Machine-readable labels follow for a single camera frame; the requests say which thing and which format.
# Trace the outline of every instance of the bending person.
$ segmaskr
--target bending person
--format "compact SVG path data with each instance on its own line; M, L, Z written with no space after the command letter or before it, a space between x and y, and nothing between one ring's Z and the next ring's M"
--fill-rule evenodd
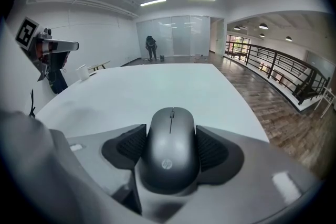
M156 41L152 36L147 36L146 38L146 50L149 52L149 60L152 61L152 52L154 54L154 59L157 60L156 58Z

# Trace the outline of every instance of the person wearing dark pants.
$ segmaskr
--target person wearing dark pants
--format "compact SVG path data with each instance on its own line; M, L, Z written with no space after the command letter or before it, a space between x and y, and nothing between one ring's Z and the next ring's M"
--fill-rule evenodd
M156 59L156 49L157 49L157 45L156 45L155 39L152 36L147 36L147 38L146 38L146 50L148 50L150 61L152 61L152 52L154 54L155 61L157 60Z

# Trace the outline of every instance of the hp logo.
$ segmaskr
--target hp logo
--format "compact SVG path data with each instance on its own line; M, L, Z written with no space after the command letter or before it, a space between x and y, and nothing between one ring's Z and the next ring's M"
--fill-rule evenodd
M164 159L161 165L163 169L169 170L173 167L173 162L170 159Z

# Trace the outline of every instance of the person's leg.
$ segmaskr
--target person's leg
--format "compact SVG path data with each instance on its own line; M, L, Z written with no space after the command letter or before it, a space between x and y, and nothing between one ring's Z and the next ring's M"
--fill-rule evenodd
M157 60L157 58L156 58L156 50L155 50L155 47L153 46L153 54L154 54L154 59L155 59L155 61Z
M149 60L152 60L152 47L148 46Z

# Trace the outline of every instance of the computer mouse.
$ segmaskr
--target computer mouse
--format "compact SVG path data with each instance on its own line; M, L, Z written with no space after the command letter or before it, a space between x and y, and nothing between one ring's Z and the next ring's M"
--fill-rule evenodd
M139 160L140 178L150 191L173 194L192 184L200 171L194 118L183 108L157 111Z

